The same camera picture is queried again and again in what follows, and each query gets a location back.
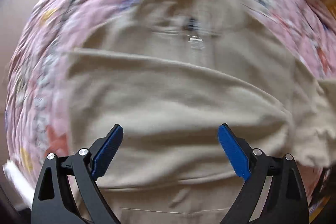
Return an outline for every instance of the silver bolt head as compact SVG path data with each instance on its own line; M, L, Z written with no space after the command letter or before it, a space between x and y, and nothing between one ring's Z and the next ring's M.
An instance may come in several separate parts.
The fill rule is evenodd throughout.
M261 152L260 149L256 148L256 149L253 149L253 154L255 154L256 156L261 156L263 152Z
M49 153L47 156L48 160L52 160L53 158L55 158L55 154L54 153Z
M293 156L291 154L286 154L285 157L286 157L287 160L292 160L293 159Z
M81 150L79 150L79 154L81 156L85 156L88 153L88 150L86 148L82 148Z

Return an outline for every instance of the textured grip surface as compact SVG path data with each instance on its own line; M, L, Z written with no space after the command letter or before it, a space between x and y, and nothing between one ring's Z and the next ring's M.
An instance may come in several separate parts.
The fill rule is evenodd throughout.
M249 160L230 131L221 125L218 129L218 140L223 147L236 175L245 181L251 176Z
M102 177L116 154L122 140L124 132L121 126L118 126L113 133L104 142L97 155L93 159L91 177L97 180Z

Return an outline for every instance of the beige cloth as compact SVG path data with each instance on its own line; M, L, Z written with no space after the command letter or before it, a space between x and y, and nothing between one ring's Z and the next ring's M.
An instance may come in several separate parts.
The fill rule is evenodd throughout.
M196 222L204 210L223 216L214 194L222 191L220 202L229 207L241 187L240 179L227 179L234 172L217 141L224 122L268 155L292 153L311 166L335 160L335 82L316 80L242 1L143 0L69 54L72 150L90 147L115 123L124 128L98 185L142 190L142 205L118 203L131 193L107 197L115 210L137 209L125 209L132 211L124 213L127 223L153 204L166 211L183 189L193 194L175 210ZM195 31L186 28L191 17ZM186 209L202 192L200 183L206 198ZM175 223L174 217L163 222Z

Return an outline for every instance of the white wall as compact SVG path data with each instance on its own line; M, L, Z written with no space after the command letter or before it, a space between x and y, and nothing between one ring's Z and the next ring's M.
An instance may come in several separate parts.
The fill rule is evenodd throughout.
M9 158L6 132L4 130L4 110L6 103L8 65L21 32L38 0L0 0L0 184L14 205L20 199L7 182L2 165Z

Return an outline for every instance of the pink floral fabric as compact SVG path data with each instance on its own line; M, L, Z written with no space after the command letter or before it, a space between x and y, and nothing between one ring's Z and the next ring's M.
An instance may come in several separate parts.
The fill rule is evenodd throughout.
M31 185L48 153L68 155L64 52L80 46L97 25L139 1L40 0L34 7L10 63L6 106L10 157ZM318 0L255 2L251 13L317 78L336 76L336 21ZM308 196L319 175L320 169L305 169Z

